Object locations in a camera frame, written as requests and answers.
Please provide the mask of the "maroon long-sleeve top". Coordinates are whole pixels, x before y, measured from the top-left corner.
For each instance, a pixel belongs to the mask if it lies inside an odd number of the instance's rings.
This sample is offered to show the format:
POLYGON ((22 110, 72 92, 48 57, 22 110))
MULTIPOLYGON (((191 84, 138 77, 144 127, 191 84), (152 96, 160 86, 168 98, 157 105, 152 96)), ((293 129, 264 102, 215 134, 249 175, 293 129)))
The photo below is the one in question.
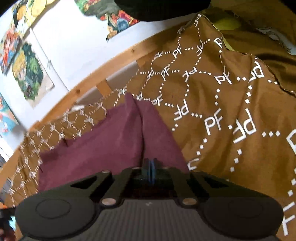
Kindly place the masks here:
POLYGON ((40 154, 39 191, 49 190, 109 170, 140 167, 143 159, 157 159, 160 167, 187 172, 187 164, 157 109, 130 93, 123 104, 107 111, 93 129, 75 139, 62 138, 40 154))

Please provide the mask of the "brown patterned PF blanket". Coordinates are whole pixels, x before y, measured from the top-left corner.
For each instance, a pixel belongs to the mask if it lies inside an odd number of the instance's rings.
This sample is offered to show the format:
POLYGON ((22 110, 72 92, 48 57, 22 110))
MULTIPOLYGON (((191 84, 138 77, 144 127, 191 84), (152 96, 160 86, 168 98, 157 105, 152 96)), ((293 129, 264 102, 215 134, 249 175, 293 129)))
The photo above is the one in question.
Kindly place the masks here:
POLYGON ((201 14, 126 86, 27 133, 5 204, 45 186, 41 152, 93 129, 128 93, 158 110, 187 168, 275 198, 283 208, 278 237, 295 240, 295 78, 284 80, 261 55, 234 51, 201 14))

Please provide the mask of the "curled anime girl poster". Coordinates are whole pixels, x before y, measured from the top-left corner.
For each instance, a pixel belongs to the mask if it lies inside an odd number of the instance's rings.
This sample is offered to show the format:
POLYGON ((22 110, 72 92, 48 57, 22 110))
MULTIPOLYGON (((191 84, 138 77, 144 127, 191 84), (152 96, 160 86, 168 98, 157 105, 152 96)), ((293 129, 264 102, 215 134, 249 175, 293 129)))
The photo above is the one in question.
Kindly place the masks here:
POLYGON ((1 137, 4 138, 9 135, 13 129, 19 125, 19 122, 15 118, 13 112, 8 106, 7 102, 0 94, 0 116, 1 116, 1 137))

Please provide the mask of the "anime boy poster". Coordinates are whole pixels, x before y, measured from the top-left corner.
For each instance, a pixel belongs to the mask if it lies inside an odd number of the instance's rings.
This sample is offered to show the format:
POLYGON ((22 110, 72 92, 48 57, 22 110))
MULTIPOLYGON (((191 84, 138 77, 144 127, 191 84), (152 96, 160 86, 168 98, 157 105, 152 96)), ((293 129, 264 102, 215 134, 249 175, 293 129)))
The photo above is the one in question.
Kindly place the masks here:
POLYGON ((40 62, 32 45, 24 42, 15 56, 12 73, 25 100, 35 108, 55 85, 40 62))

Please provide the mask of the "colourful landscape poster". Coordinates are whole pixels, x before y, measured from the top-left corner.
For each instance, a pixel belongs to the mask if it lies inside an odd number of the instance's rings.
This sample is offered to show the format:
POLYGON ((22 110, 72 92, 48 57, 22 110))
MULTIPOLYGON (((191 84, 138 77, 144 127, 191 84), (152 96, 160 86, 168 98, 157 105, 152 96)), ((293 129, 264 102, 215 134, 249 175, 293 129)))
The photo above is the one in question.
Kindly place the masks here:
POLYGON ((98 20, 107 22, 108 35, 106 40, 139 23, 111 0, 74 0, 81 13, 85 16, 95 16, 98 20))

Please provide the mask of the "top edge cartoon poster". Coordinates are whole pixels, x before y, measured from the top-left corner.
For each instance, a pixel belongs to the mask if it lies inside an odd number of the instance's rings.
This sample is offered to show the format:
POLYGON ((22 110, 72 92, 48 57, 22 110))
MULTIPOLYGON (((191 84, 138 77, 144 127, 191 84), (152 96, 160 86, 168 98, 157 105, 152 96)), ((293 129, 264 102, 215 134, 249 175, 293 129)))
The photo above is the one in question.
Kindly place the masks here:
POLYGON ((20 42, 20 36, 16 31, 14 21, 11 22, 9 29, 1 40, 1 71, 6 75, 7 69, 11 63, 16 49, 20 42))

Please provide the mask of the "wooden bed frame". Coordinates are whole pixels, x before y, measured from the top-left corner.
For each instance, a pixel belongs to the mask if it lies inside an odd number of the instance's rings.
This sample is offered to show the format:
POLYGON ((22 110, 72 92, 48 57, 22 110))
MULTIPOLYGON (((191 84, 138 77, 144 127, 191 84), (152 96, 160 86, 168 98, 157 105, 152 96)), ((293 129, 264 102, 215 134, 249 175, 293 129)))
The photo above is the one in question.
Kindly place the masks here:
POLYGON ((107 61, 101 67, 97 68, 81 83, 76 85, 69 93, 65 95, 41 120, 35 122, 29 131, 35 131, 40 126, 57 119, 85 95, 92 88, 97 88, 103 97, 111 94, 112 90, 107 83, 107 77, 124 68, 128 64, 136 61, 138 66, 143 66, 145 61, 152 56, 167 41, 173 39, 177 31, 185 26, 185 22, 179 23, 169 29, 163 30, 119 53, 111 60, 107 61))

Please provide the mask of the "white wall conduit pipe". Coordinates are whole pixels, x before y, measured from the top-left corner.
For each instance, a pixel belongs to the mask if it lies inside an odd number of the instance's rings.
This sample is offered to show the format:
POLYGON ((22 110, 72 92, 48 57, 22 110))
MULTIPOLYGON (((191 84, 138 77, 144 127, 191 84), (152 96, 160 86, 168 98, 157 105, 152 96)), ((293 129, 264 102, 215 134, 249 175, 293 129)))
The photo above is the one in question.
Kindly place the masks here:
POLYGON ((46 57, 47 60, 47 67, 49 69, 51 69, 55 75, 57 76, 58 80, 61 82, 61 84, 63 85, 63 87, 66 89, 67 92, 69 92, 69 89, 67 88, 66 84, 63 82, 63 80, 61 79, 61 77, 59 76, 58 72, 55 70, 51 59, 48 57, 48 55, 46 54, 46 52, 44 51, 43 47, 41 46, 39 40, 36 37, 36 34, 34 33, 34 30, 30 27, 29 28, 30 34, 32 34, 32 36, 34 37, 34 39, 36 40, 37 44, 39 45, 40 50, 43 52, 44 56, 46 57))

